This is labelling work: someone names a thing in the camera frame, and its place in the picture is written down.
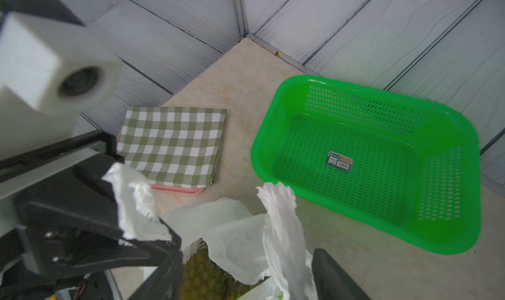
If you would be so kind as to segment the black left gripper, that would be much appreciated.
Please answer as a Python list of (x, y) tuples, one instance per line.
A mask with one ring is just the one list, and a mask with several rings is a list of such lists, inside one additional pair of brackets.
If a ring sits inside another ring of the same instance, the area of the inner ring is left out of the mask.
[(156, 268), (132, 299), (178, 299), (180, 238), (119, 241), (117, 205), (102, 175), (115, 137), (96, 130), (1, 161), (1, 271), (23, 262), (59, 280), (119, 267)]

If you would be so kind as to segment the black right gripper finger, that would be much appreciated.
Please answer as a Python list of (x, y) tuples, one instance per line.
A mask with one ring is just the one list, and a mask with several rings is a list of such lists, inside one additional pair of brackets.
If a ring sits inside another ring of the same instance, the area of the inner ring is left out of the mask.
[(319, 300), (371, 300), (324, 249), (314, 250), (312, 273)]

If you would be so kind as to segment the white plastic bag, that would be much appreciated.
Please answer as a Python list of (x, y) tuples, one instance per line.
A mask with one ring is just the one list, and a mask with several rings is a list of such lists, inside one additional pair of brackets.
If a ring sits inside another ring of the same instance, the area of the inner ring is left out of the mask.
[(264, 214), (253, 215), (242, 202), (222, 198), (186, 205), (160, 218), (152, 187), (141, 173), (114, 163), (103, 179), (113, 187), (121, 240), (173, 243), (181, 238), (181, 248), (187, 249), (202, 239), (210, 260), (240, 283), (265, 281), (249, 299), (317, 298), (312, 255), (290, 187), (269, 182), (258, 187)]

